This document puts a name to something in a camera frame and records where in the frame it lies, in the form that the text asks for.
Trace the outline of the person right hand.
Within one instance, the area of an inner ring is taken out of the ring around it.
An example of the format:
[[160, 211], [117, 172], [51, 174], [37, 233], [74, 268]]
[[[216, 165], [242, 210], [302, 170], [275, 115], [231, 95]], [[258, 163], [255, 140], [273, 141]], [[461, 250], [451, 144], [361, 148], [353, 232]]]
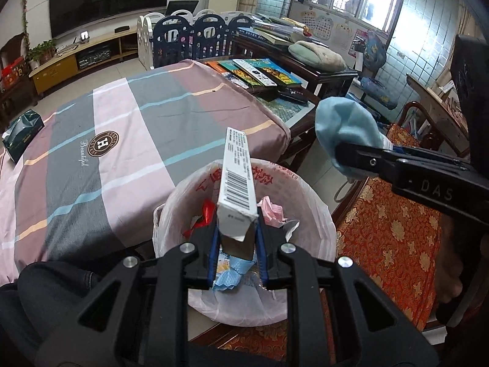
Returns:
[[438, 300], [442, 303], [448, 303], [462, 292], [460, 280], [462, 262], [454, 250], [453, 220], [447, 215], [442, 215], [440, 225], [442, 234], [436, 259], [434, 287]]

